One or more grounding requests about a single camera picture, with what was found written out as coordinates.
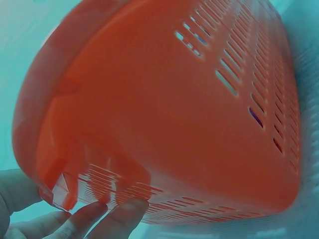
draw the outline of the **plastic basket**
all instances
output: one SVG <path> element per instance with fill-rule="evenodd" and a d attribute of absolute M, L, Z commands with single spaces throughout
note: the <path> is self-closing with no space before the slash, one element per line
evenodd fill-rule
<path fill-rule="evenodd" d="M 48 203 L 148 199 L 143 221 L 277 214 L 300 179 L 289 44 L 265 0 L 84 0 L 36 56 L 13 147 Z"/>

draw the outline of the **orange plastic basket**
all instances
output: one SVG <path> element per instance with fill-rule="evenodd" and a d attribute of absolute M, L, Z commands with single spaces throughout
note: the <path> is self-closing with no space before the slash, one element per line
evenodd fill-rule
<path fill-rule="evenodd" d="M 271 215 L 299 187 L 300 116 L 266 0 L 84 0 L 22 86 L 13 147 L 48 203 L 148 199 L 144 222 Z"/>

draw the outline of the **ventilation slot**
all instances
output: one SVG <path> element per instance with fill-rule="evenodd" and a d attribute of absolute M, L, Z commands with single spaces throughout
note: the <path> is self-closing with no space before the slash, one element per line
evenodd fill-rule
<path fill-rule="evenodd" d="M 197 38 L 197 40 L 199 40 L 200 43 L 202 43 L 203 45 L 207 45 L 206 41 L 205 41 L 202 37 L 200 37 L 197 33 L 195 33 L 194 31 L 192 31 L 192 30 L 190 29 L 190 26 L 189 26 L 187 23 L 183 23 L 183 26 L 184 26 L 191 34 L 193 34 L 193 35 Z"/>
<path fill-rule="evenodd" d="M 278 105 L 278 103 L 277 103 L 276 101 L 275 101 L 275 105 L 276 105 L 277 109 L 279 109 L 280 113 L 281 113 L 282 115 L 284 115 L 283 110 L 281 109 L 281 107 Z"/>
<path fill-rule="evenodd" d="M 290 138 L 292 139 L 292 141 L 293 141 L 293 143 L 294 143 L 295 147 L 296 147 L 296 148 L 299 148 L 299 146 L 298 146 L 298 144 L 297 144 L 296 140 L 293 138 L 293 136 L 292 136 L 292 135 L 290 135 Z"/>
<path fill-rule="evenodd" d="M 193 198 L 188 198 L 188 197 L 182 197 L 182 198 L 187 200 L 187 201 L 193 202 L 193 203 L 204 203 L 203 201 L 198 200 L 198 199 L 193 199 Z"/>
<path fill-rule="evenodd" d="M 218 13 L 216 13 L 213 9 L 211 9 L 211 8 L 208 6 L 207 2 L 206 2 L 206 5 L 205 5 L 205 6 L 202 6 L 201 8 L 202 8 L 202 10 L 203 10 L 204 12 L 206 12 L 207 15 L 209 15 L 216 23 L 218 23 L 218 24 L 220 23 Z"/>
<path fill-rule="evenodd" d="M 235 88 L 231 85 L 231 83 L 225 78 L 225 76 L 222 75 L 222 73 L 220 71 L 216 71 L 215 72 L 217 78 L 230 90 L 230 92 L 233 95 L 237 95 L 237 91 L 235 90 Z"/>
<path fill-rule="evenodd" d="M 190 19 L 191 19 L 193 22 L 195 22 L 195 24 L 196 24 L 197 26 L 199 26 L 199 28 L 202 29 L 202 31 L 203 31 L 206 35 L 211 36 L 210 33 L 209 33 L 198 21 L 196 21 L 196 19 L 195 19 L 193 16 L 191 16 Z"/>
<path fill-rule="evenodd" d="M 239 69 L 241 70 L 241 66 L 240 63 L 236 60 L 236 58 L 227 50 L 224 50 L 226 56 L 229 58 L 229 60 L 231 60 L 231 62 Z"/>
<path fill-rule="evenodd" d="M 236 209 L 234 209 L 234 208 L 225 207 L 225 206 L 220 206 L 219 208 L 225 209 L 225 210 L 228 210 L 228 211 L 235 211 L 235 210 L 236 210 Z"/>
<path fill-rule="evenodd" d="M 293 130 L 293 132 L 295 133 L 295 135 L 298 136 L 298 133 L 297 133 L 296 129 L 293 127 L 292 124 L 290 125 L 290 128 Z"/>
<path fill-rule="evenodd" d="M 254 102 L 256 103 L 256 105 L 259 107 L 259 109 L 265 113 L 264 107 L 262 106 L 262 104 L 259 102 L 259 100 L 256 98 L 256 96 L 254 94 L 251 94 L 251 98 L 254 100 Z"/>
<path fill-rule="evenodd" d="M 280 151 L 280 153 L 283 153 L 283 148 L 280 146 L 280 144 L 278 143 L 278 141 L 273 138 L 274 144 L 277 147 L 277 149 Z"/>
<path fill-rule="evenodd" d="M 276 116 L 277 120 L 279 121 L 279 123 L 280 123 L 282 126 L 284 126 L 284 123 L 283 123 L 282 119 L 277 115 L 277 113 L 275 113 L 275 116 Z"/>
<path fill-rule="evenodd" d="M 259 73 L 254 72 L 254 76 L 255 76 L 256 80 L 258 80 L 258 82 L 260 83 L 260 85 L 261 85 L 265 90 L 267 90 L 266 83 L 265 83 L 265 81 L 259 76 Z"/>
<path fill-rule="evenodd" d="M 237 30 L 237 29 L 232 29 L 233 33 L 238 37 L 238 39 L 241 41 L 241 43 L 244 45 L 244 46 L 247 46 L 246 45 L 246 42 L 245 40 L 243 39 L 243 37 L 240 35 L 240 32 Z"/>
<path fill-rule="evenodd" d="M 224 11 L 222 11 L 218 6 L 216 6 L 213 2 L 211 1 L 207 1 L 206 5 L 209 7 L 209 9 L 214 12 L 219 18 L 222 18 L 222 14 L 224 13 Z"/>
<path fill-rule="evenodd" d="M 281 97 L 275 92 L 275 95 L 277 96 L 277 99 L 280 101 L 280 103 L 283 105 L 284 101 L 281 99 Z"/>
<path fill-rule="evenodd" d="M 225 213 L 225 211 L 221 210 L 221 209 L 210 208 L 210 210 L 215 211 L 215 212 L 219 212 L 219 213 Z"/>
<path fill-rule="evenodd" d="M 234 43 L 242 50 L 242 52 L 246 52 L 244 47 L 239 43 L 238 39 L 236 39 L 233 35 L 230 35 L 230 38 L 234 41 Z"/>
<path fill-rule="evenodd" d="M 243 61 L 244 57 L 242 54 L 238 51 L 237 47 L 234 46 L 234 44 L 230 41 L 227 42 L 227 44 L 230 46 L 230 48 L 234 51 L 234 53 Z"/>
<path fill-rule="evenodd" d="M 294 151 L 293 148 L 290 148 L 291 153 L 293 154 L 293 156 L 295 157 L 295 160 L 299 160 L 297 153 Z"/>
<path fill-rule="evenodd" d="M 188 40 L 186 40 L 186 38 L 180 32 L 176 31 L 175 36 L 178 40 L 183 42 L 196 56 L 200 56 L 198 49 L 196 49 Z"/>
<path fill-rule="evenodd" d="M 196 11 L 196 13 L 204 22 L 207 23 L 207 25 L 209 25 L 212 29 L 216 30 L 216 27 L 206 17 L 204 17 L 199 11 Z"/>
<path fill-rule="evenodd" d="M 252 117 L 257 121 L 257 123 L 260 125 L 261 128 L 264 127 L 264 124 L 260 120 L 260 118 L 257 116 L 255 111 L 252 108 L 249 108 L 249 113 L 252 115 Z"/>
<path fill-rule="evenodd" d="M 181 201 L 181 200 L 174 200 L 174 201 L 179 202 L 179 203 L 184 203 L 184 204 L 190 205 L 190 206 L 195 206 L 194 203 L 190 203 L 190 202 L 184 202 L 184 201 Z"/>
<path fill-rule="evenodd" d="M 220 63 L 237 82 L 240 82 L 239 76 L 235 73 L 234 69 L 232 69 L 232 67 L 224 59 L 221 59 Z"/>
<path fill-rule="evenodd" d="M 263 71 L 257 64 L 255 64 L 256 69 L 258 70 L 258 72 L 262 75 L 262 77 L 264 78 L 265 81 L 267 81 L 267 77 L 265 76 L 266 71 Z"/>
<path fill-rule="evenodd" d="M 263 98 L 263 100 L 266 101 L 265 94 L 264 94 L 263 91 L 260 89 L 260 87 L 259 87 L 255 82 L 253 82 L 253 86 L 254 86 L 254 88 L 256 89 L 256 91 L 258 92 L 258 94 L 261 96 L 261 98 Z"/>
<path fill-rule="evenodd" d="M 292 161 L 290 161 L 290 167 L 294 173 L 298 174 L 298 169 Z"/>

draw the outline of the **finger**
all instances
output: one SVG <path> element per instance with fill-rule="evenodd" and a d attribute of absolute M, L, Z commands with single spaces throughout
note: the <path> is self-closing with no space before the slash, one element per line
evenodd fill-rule
<path fill-rule="evenodd" d="M 88 234 L 87 239 L 128 239 L 148 209 L 146 201 L 132 198 L 117 206 Z"/>
<path fill-rule="evenodd" d="M 10 223 L 10 216 L 40 202 L 37 186 L 19 169 L 0 171 L 0 236 Z"/>
<path fill-rule="evenodd" d="M 89 229 L 107 212 L 108 207 L 101 203 L 92 203 L 78 210 L 53 234 L 46 239 L 83 238 Z"/>
<path fill-rule="evenodd" d="M 26 238 L 41 239 L 55 232 L 70 216 L 68 212 L 53 212 L 30 222 L 14 223 L 9 226 L 6 236 L 18 230 Z"/>

